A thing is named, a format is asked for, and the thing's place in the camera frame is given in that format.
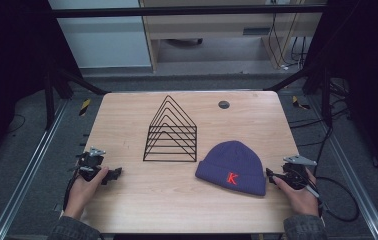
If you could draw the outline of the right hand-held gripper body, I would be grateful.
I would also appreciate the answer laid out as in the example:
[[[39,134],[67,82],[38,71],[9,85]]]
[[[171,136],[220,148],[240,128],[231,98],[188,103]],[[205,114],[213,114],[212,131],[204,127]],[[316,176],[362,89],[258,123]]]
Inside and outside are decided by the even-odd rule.
[[[303,189],[309,185],[307,166],[316,166],[317,162],[301,155],[284,157],[285,164],[282,166],[284,181],[295,190]]]

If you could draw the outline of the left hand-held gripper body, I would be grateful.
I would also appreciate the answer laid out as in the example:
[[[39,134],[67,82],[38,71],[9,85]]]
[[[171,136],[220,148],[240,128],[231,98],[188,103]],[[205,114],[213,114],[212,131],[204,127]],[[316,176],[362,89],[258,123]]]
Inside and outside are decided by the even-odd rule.
[[[91,147],[89,151],[80,155],[77,165],[77,171],[84,180],[90,182],[100,171],[100,165],[103,162],[104,150]]]

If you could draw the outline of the purple knit beanie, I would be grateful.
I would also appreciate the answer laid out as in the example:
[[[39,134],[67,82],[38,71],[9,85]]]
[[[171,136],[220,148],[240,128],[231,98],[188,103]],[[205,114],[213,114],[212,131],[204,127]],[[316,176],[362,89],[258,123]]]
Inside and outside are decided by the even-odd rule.
[[[257,154],[240,141],[214,146],[199,162],[195,176],[220,187],[265,196],[266,179]]]

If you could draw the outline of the person's right hand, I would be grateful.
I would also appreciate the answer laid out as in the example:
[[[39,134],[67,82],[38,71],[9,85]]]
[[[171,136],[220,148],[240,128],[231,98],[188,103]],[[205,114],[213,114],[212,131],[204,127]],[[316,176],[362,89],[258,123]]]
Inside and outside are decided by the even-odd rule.
[[[318,200],[306,188],[295,190],[282,179],[280,183],[276,185],[286,195],[292,210],[296,214],[319,216]]]

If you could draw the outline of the person's left hand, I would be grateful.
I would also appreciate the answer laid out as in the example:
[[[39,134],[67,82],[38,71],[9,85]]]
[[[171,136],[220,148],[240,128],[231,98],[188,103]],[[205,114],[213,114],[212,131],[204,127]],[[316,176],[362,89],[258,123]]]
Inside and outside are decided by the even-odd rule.
[[[79,220],[83,214],[85,206],[94,196],[97,188],[109,171],[108,167],[102,167],[97,175],[91,180],[86,181],[82,176],[77,176],[71,190],[64,216]]]

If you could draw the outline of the yellow black striped tape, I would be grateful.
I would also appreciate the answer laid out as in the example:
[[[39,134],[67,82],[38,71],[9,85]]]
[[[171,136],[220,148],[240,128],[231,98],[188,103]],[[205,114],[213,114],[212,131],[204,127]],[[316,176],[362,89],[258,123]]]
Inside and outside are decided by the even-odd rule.
[[[301,109],[310,109],[310,106],[308,104],[301,104],[296,96],[292,96],[292,105]]]
[[[87,112],[87,109],[88,109],[90,103],[91,103],[91,99],[89,99],[89,98],[85,99],[83,101],[82,106],[81,106],[81,108],[79,110],[79,116],[84,116],[85,115],[85,113]]]

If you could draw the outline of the black metal stand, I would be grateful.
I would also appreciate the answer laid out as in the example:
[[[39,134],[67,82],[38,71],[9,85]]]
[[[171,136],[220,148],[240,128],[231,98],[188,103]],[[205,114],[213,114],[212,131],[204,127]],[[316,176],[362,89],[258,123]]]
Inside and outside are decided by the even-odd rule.
[[[53,91],[56,91],[61,99],[70,99],[74,94],[68,84],[69,81],[76,83],[97,95],[107,94],[106,90],[102,90],[90,84],[82,77],[78,77],[77,75],[56,66],[50,67],[43,78],[46,103],[46,129],[49,129],[55,120]]]
[[[307,80],[302,87],[302,92],[305,94],[312,94],[321,88],[321,115],[324,122],[328,127],[332,127],[332,114],[330,107],[330,73],[325,66],[312,64],[310,66],[304,67],[298,72],[287,77],[280,83],[277,83],[271,87],[265,88],[265,91],[278,92],[285,86],[306,77]]]

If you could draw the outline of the white cabinet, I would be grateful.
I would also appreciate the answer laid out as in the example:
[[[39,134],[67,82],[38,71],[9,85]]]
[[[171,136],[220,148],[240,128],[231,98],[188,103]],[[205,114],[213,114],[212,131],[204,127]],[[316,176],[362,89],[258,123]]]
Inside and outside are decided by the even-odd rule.
[[[138,0],[48,0],[53,10],[139,7]],[[79,68],[150,67],[141,17],[60,18]]]

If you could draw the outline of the black horizontal bar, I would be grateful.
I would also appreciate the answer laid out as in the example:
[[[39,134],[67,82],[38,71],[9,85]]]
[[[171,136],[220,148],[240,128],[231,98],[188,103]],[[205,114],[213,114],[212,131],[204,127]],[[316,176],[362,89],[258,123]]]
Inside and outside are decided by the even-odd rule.
[[[177,15],[222,15],[222,14],[273,14],[273,13],[319,13],[328,8],[326,4],[313,5],[240,5],[240,6],[181,6],[108,9],[60,9],[49,14],[56,18],[85,17],[133,17]]]

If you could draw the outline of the aluminium floor rail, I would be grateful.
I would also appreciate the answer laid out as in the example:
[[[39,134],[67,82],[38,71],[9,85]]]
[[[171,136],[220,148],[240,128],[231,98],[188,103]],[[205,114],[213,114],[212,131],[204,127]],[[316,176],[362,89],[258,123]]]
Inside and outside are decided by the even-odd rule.
[[[334,186],[326,194],[331,209],[345,217],[356,212],[359,216],[352,222],[342,222],[326,215],[329,235],[339,240],[378,240],[378,167],[346,102],[333,97],[330,107],[333,132],[317,174],[341,181],[350,191],[346,194]]]
[[[4,240],[63,119],[68,100],[60,100],[51,126],[44,131],[20,181],[0,216],[0,240]]]

